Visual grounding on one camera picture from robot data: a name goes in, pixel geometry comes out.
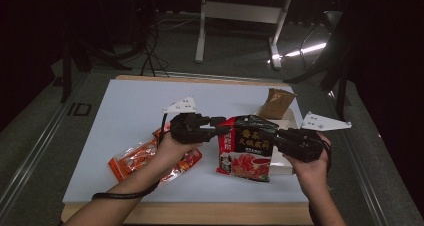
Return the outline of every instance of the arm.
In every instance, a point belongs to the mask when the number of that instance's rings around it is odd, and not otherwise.
[[[185,153],[200,144],[183,145],[165,134],[152,160],[124,181],[109,189],[108,193],[136,193],[149,188],[180,161]],[[122,225],[131,211],[140,203],[138,199],[96,199],[75,213],[64,225]]]
[[[319,136],[330,144],[325,136],[322,134]],[[284,156],[293,165],[302,191],[309,199],[312,210],[321,225],[346,225],[327,188],[328,156],[325,150],[322,151],[318,160],[310,163],[304,163],[288,155]]]

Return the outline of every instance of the white bracket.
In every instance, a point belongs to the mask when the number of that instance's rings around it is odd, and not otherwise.
[[[192,97],[187,97],[176,103],[171,104],[167,108],[163,108],[163,113],[195,113],[196,103]]]
[[[331,118],[326,118],[320,115],[308,112],[302,123],[302,128],[312,129],[316,131],[328,131],[337,129],[351,128],[351,122],[343,122]]]

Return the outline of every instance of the black wrist strap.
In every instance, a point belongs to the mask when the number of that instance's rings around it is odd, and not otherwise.
[[[95,199],[136,199],[136,198],[142,198],[148,194],[150,194],[151,192],[153,192],[159,185],[160,180],[157,181],[156,183],[154,183],[152,186],[150,186],[149,188],[147,188],[146,190],[143,190],[141,192],[138,193],[131,193],[131,194],[116,194],[116,193],[96,193],[93,195],[93,197],[91,198],[91,200],[95,200]]]

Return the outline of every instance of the hand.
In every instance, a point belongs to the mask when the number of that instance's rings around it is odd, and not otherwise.
[[[197,149],[202,144],[181,144],[172,138],[171,133],[166,133],[158,147],[155,156],[149,164],[155,164],[158,172],[164,177],[178,164],[186,153],[197,154]]]
[[[330,144],[330,141],[321,133],[318,133],[320,138]],[[305,163],[288,155],[284,155],[287,160],[293,165],[300,186],[306,197],[319,194],[322,190],[327,189],[327,162],[328,155],[325,150],[322,151],[318,160]]]

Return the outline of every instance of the person's right hand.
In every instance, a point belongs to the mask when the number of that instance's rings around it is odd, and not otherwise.
[[[318,133],[322,140],[330,145],[330,141],[322,134]],[[288,155],[284,155],[293,165],[294,172],[297,175],[300,186],[306,197],[319,194],[327,188],[327,162],[328,155],[325,150],[322,151],[318,160],[305,163]]]

